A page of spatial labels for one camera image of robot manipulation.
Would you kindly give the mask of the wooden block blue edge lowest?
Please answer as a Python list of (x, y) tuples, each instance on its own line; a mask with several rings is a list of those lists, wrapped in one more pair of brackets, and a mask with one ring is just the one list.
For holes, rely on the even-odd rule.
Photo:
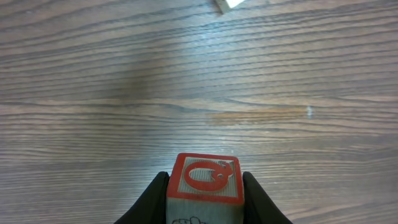
[(167, 186), (169, 224), (242, 224), (244, 190), (233, 156), (180, 153)]

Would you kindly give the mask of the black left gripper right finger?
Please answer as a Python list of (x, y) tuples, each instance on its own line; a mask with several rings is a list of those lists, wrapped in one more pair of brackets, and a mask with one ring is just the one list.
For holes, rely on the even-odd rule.
[(292, 224), (250, 172), (243, 172), (244, 224)]

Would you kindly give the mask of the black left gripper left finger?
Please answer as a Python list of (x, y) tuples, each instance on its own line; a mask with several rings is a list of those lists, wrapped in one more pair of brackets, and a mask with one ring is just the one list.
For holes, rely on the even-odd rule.
[(159, 172), (134, 205), (114, 224), (166, 224), (167, 172)]

